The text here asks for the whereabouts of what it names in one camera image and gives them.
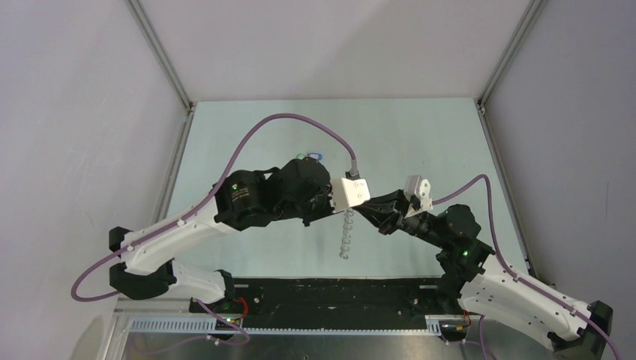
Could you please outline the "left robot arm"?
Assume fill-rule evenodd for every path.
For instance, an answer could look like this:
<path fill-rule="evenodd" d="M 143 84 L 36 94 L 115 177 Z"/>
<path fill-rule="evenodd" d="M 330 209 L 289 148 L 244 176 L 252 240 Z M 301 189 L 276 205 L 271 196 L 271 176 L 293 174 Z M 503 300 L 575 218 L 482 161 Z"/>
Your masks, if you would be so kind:
<path fill-rule="evenodd" d="M 176 256 L 207 240 L 275 221 L 300 219 L 305 226 L 334 213 L 328 170 L 310 157 L 281 168 L 236 170 L 219 181 L 199 204 L 146 229 L 116 227 L 110 247 L 120 262 L 109 269 L 109 284 L 134 300 L 168 293 L 231 311 L 237 302 L 232 275 L 205 271 Z"/>

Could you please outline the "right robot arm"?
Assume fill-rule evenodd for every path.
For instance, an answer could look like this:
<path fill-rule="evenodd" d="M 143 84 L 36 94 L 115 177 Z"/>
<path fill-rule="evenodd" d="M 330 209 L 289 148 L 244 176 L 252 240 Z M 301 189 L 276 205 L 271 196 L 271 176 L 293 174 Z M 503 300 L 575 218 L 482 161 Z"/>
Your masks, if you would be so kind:
<path fill-rule="evenodd" d="M 355 207 L 383 235 L 401 231 L 440 249 L 444 273 L 436 286 L 437 307 L 447 313 L 479 314 L 525 334 L 555 359 L 600 359 L 608 345 L 612 308 L 587 304 L 556 291 L 509 265 L 479 240 L 481 227 L 467 205 L 435 215 L 410 213 L 400 190 Z"/>

